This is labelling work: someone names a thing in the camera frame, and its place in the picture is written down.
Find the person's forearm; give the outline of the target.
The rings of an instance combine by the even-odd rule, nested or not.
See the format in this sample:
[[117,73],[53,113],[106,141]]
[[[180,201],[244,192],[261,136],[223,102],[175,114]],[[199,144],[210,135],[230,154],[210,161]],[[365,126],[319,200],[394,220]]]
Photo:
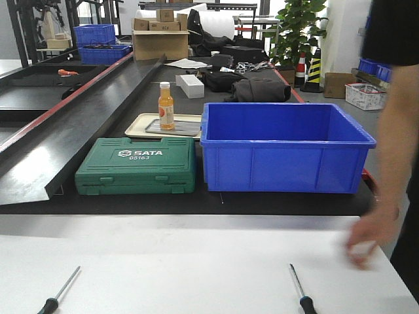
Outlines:
[[418,149],[418,66],[392,69],[387,102],[378,122],[379,208],[396,210]]

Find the person's blurred hand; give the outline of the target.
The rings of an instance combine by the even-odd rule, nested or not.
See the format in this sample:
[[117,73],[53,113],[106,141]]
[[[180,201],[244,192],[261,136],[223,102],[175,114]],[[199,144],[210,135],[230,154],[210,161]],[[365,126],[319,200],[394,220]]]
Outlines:
[[345,249],[355,267],[365,269],[374,250],[396,237],[398,216],[397,202],[382,199],[351,227]]

